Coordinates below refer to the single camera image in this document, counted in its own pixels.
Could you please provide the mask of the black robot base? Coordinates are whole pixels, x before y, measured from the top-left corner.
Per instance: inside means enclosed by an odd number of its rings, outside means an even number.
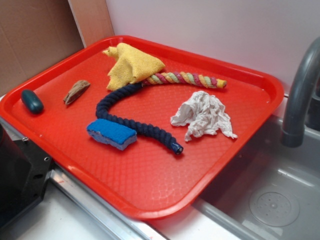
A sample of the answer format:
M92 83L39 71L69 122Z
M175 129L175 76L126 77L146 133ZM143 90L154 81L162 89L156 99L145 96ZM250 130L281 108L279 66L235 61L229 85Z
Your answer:
M0 127L1 230L42 202L53 164L32 140L12 140Z

